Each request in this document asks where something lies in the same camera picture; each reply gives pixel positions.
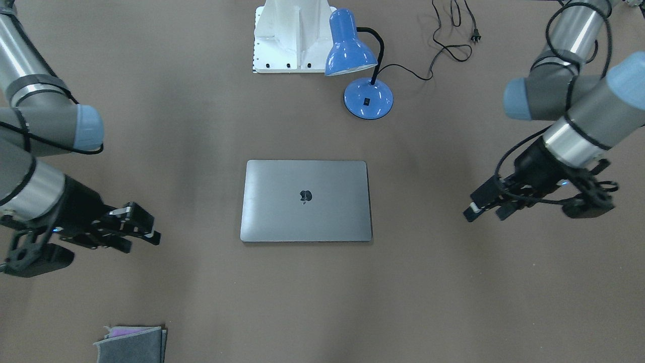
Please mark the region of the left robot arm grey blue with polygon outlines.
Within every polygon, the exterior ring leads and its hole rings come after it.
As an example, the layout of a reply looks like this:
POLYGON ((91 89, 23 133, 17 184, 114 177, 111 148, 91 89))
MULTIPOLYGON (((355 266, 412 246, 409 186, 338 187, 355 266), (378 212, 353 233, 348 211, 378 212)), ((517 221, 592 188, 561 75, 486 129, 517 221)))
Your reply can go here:
POLYGON ((604 154, 643 127, 643 51, 610 66, 610 15, 616 1, 569 1, 551 17, 546 44, 525 78, 504 91, 506 115, 552 121, 527 137, 514 172, 493 176, 471 194, 468 221, 495 210, 500 220, 535 204, 559 205, 569 218, 613 209, 619 186, 599 181, 604 154))

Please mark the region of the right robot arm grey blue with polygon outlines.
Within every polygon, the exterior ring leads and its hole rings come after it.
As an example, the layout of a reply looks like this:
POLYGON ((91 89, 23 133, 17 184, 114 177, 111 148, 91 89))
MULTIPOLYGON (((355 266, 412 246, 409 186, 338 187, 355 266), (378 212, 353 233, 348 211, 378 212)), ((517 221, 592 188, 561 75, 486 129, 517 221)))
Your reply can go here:
POLYGON ((107 204, 94 189, 45 161, 97 155, 104 148, 100 113, 78 102, 26 34, 14 1, 2 1, 2 225, 12 250, 57 249, 53 236, 93 250, 128 253, 131 237, 161 241, 154 217, 134 202, 107 204))

